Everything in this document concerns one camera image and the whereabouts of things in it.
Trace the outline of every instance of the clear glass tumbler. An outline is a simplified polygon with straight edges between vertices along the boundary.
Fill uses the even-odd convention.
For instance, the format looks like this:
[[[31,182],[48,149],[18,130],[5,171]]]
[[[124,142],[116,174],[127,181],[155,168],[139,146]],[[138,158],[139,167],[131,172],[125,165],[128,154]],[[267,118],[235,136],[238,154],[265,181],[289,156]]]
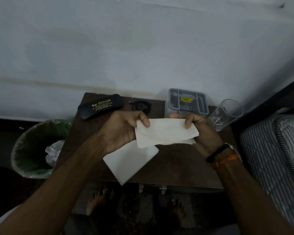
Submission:
[[[234,122],[244,113],[242,106],[230,99],[226,99],[216,108],[216,110],[209,116],[216,130],[219,132],[228,124]]]

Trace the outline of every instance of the trash bin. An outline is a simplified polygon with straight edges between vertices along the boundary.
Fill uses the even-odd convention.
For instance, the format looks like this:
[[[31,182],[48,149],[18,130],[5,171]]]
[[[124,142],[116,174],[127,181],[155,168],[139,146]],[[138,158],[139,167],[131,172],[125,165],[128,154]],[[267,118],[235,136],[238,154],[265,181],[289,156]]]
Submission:
[[[13,169],[26,178],[48,178],[53,168],[46,162],[46,147],[66,139],[71,125],[67,120],[47,120],[24,132],[11,153]]]

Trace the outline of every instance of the brown wooden table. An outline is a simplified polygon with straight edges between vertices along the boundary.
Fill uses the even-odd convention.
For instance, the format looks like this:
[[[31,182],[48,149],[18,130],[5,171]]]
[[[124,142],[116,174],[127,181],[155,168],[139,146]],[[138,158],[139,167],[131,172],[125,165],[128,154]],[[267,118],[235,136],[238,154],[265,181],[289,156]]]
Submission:
[[[106,95],[85,93],[81,104],[95,101]],[[131,110],[129,102],[143,100],[137,98],[123,97],[124,106],[121,110]],[[152,103],[149,118],[164,117],[164,101],[147,100]],[[59,168],[75,150],[93,133],[98,131],[107,121],[111,113],[101,115],[95,119],[83,121],[76,115],[70,132],[63,145],[55,170]],[[231,128],[228,126],[220,132],[221,138],[236,147]],[[216,172],[208,165],[204,158],[188,144],[157,145],[159,153],[154,156],[129,182],[141,184],[157,184],[166,186],[189,186],[222,189],[221,182]],[[108,166],[102,160],[94,168],[90,180],[95,181],[117,181]]]

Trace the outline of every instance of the foot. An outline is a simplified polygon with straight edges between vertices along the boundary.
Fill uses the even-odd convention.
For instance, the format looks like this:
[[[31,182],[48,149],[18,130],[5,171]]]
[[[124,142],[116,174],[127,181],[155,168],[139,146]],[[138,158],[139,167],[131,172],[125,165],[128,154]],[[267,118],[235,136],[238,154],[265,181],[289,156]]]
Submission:
[[[88,200],[86,215],[91,215],[91,213],[98,207],[105,207],[107,203],[107,195],[108,189],[106,187],[96,190],[92,197]]]
[[[183,203],[171,198],[168,202],[168,223],[175,227],[185,227],[187,216],[184,211]]]

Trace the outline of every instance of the mattress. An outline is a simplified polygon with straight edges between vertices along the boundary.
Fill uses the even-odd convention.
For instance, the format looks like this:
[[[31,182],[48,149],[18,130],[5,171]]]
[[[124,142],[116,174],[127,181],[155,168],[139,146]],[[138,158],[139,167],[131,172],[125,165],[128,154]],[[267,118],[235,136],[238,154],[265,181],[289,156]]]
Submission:
[[[240,143],[253,177],[294,226],[294,115],[277,115],[247,128]]]

